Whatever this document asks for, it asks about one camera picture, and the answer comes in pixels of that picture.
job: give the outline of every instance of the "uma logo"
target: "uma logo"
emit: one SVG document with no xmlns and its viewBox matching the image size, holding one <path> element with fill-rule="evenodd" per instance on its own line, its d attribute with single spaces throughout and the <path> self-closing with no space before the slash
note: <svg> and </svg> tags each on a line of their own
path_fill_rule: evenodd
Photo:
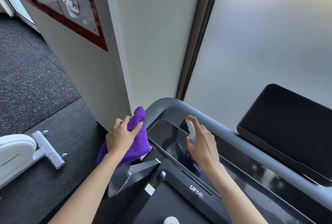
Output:
<svg viewBox="0 0 332 224">
<path fill-rule="evenodd" d="M 190 190 L 196 193 L 201 199 L 203 199 L 203 194 L 198 191 L 193 185 L 190 186 Z"/>
</svg>

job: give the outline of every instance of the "treadmill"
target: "treadmill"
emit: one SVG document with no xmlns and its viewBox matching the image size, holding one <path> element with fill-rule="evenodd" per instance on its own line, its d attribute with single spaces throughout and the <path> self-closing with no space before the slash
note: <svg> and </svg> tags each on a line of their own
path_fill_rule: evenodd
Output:
<svg viewBox="0 0 332 224">
<path fill-rule="evenodd" d="M 147 110 L 145 125 L 156 159 L 144 190 L 120 223 L 232 223 L 217 190 L 188 156 L 184 118 L 197 117 L 215 136 L 219 161 L 268 223 L 330 223 L 332 188 L 300 174 L 276 157 L 186 103 L 163 98 Z"/>
</svg>

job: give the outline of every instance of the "label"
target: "label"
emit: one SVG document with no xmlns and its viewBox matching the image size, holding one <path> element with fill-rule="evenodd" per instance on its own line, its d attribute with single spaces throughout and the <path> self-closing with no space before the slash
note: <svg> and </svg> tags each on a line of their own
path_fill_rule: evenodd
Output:
<svg viewBox="0 0 332 224">
<path fill-rule="evenodd" d="M 147 191 L 147 193 L 150 194 L 150 196 L 152 196 L 155 189 L 150 184 L 147 184 L 147 186 L 145 187 L 145 191 Z"/>
</svg>

